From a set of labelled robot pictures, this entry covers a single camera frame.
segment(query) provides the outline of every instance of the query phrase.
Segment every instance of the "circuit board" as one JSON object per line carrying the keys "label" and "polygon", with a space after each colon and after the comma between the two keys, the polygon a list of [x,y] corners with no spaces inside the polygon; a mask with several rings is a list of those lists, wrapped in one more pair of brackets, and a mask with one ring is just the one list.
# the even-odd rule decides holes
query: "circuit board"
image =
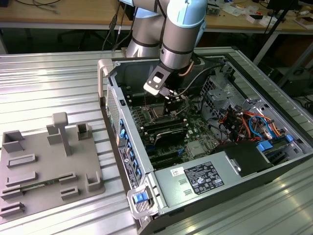
{"label": "circuit board", "polygon": [[[130,107],[142,142],[155,169],[163,169],[207,156],[219,144],[208,128],[208,123],[190,100],[183,101],[177,110],[168,115],[163,114],[163,109],[164,104]],[[151,131],[149,129],[151,126],[158,128],[160,126],[164,129],[158,133]],[[157,143],[158,136],[171,131],[176,131],[175,140],[166,139],[166,143]]]}

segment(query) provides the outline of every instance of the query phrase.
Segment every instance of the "aluminum extrusion table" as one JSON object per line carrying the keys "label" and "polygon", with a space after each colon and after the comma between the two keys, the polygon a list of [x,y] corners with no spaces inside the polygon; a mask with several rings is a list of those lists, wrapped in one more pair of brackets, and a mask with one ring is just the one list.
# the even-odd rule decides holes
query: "aluminum extrusion table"
{"label": "aluminum extrusion table", "polygon": [[[313,120],[239,51],[230,47],[197,49],[228,52],[307,132]],[[121,53],[78,52],[0,57],[0,133],[45,131],[51,114],[65,111],[69,124],[92,126],[106,192],[95,197],[0,225],[0,234],[137,234],[112,153],[97,94],[97,62]],[[249,96],[254,91],[237,85]],[[194,215],[159,232],[168,234],[312,234],[313,160],[274,182]]]}

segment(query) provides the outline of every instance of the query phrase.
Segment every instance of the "barcode sticker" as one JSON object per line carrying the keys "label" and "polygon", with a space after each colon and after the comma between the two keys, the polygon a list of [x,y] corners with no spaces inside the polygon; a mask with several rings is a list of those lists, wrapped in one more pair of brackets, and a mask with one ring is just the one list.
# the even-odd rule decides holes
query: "barcode sticker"
{"label": "barcode sticker", "polygon": [[173,176],[178,176],[178,175],[184,174],[185,172],[184,172],[184,168],[181,166],[175,169],[171,169],[171,173]]}

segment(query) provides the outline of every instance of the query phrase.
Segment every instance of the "power supply label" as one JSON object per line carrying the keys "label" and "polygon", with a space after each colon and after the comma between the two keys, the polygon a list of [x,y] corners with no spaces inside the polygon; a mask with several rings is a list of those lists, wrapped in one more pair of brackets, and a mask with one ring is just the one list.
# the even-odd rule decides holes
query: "power supply label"
{"label": "power supply label", "polygon": [[186,169],[185,174],[197,195],[224,185],[223,180],[211,162]]}

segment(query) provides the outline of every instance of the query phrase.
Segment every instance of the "office chair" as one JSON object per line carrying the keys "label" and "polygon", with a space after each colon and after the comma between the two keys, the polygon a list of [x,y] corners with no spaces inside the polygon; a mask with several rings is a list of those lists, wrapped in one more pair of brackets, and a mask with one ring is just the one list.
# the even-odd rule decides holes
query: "office chair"
{"label": "office chair", "polygon": [[63,39],[62,37],[63,36],[66,36],[66,35],[71,35],[71,34],[78,34],[78,33],[83,33],[83,37],[82,39],[80,40],[80,43],[79,43],[79,46],[78,46],[78,50],[79,51],[82,51],[83,50],[83,46],[84,46],[84,42],[87,38],[90,38],[90,36],[94,36],[98,39],[100,39],[101,41],[104,41],[105,38],[102,37],[101,35],[99,35],[98,33],[96,33],[97,30],[92,30],[92,29],[85,29],[85,30],[81,30],[81,29],[75,29],[75,30],[71,30],[71,31],[67,31],[67,32],[64,32],[64,33],[59,33],[58,34],[58,42],[59,43],[62,43],[63,42]]}

